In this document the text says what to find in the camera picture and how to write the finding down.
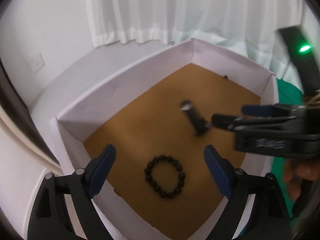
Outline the person's right hand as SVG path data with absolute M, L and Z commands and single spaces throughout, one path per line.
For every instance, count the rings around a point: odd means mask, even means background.
M 319 180 L 319 160 L 286 159 L 283 169 L 283 182 L 289 198 L 295 202 L 300 196 L 302 180 Z

